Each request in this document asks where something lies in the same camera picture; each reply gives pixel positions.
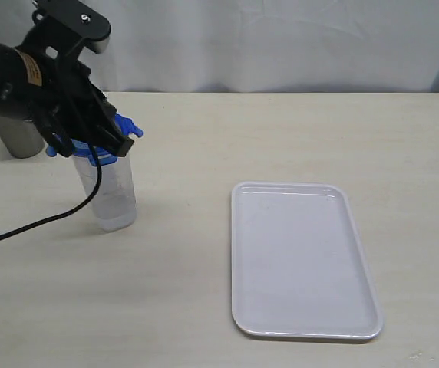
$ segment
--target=metal cylinder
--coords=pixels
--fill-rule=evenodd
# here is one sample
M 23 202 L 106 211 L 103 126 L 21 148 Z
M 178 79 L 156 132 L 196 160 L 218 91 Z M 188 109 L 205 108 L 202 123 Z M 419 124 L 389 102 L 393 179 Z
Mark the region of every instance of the metal cylinder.
M 44 149 L 44 140 L 29 121 L 0 117 L 0 138 L 17 159 L 35 156 Z

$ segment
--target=yellow label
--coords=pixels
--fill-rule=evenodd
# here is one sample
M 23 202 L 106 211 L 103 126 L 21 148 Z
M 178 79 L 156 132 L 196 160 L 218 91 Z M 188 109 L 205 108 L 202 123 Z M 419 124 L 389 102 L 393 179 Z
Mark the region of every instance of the yellow label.
M 27 68 L 27 79 L 30 84 L 42 87 L 42 73 L 41 68 L 38 67 L 37 61 L 32 56 L 25 52 L 18 51 L 21 59 L 23 60 L 25 67 Z

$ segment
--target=table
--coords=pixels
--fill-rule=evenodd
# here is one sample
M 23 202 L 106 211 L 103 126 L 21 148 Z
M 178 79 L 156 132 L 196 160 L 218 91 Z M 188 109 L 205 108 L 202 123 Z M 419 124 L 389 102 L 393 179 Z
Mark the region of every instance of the table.
M 139 219 L 89 209 L 0 243 L 0 367 L 439 366 L 439 94 L 109 94 L 145 131 Z M 366 344 L 258 341 L 229 303 L 229 194 L 326 182 L 350 199 L 385 313 Z M 0 232 L 84 198 L 68 159 L 0 142 Z

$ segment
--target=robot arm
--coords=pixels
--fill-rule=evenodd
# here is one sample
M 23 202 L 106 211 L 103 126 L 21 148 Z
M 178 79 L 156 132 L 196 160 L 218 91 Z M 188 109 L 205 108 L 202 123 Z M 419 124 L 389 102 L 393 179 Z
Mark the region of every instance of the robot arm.
M 0 116 L 33 121 L 62 156 L 73 153 L 71 140 L 126 156 L 134 141 L 115 125 L 116 109 L 78 61 L 84 48 L 104 52 L 110 23 L 78 0 L 34 3 L 35 26 L 24 41 L 16 48 L 0 44 Z

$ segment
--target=beige tabletop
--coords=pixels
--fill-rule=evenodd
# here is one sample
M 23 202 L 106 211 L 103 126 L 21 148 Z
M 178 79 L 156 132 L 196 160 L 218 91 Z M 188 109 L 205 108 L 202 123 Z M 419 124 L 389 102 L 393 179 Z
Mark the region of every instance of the beige tabletop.
M 0 243 L 0 367 L 439 367 L 439 94 L 109 94 L 145 131 L 139 219 L 89 209 Z M 258 341 L 229 302 L 244 180 L 346 191 L 385 329 L 366 344 Z M 0 232 L 84 198 L 70 159 L 11 159 Z

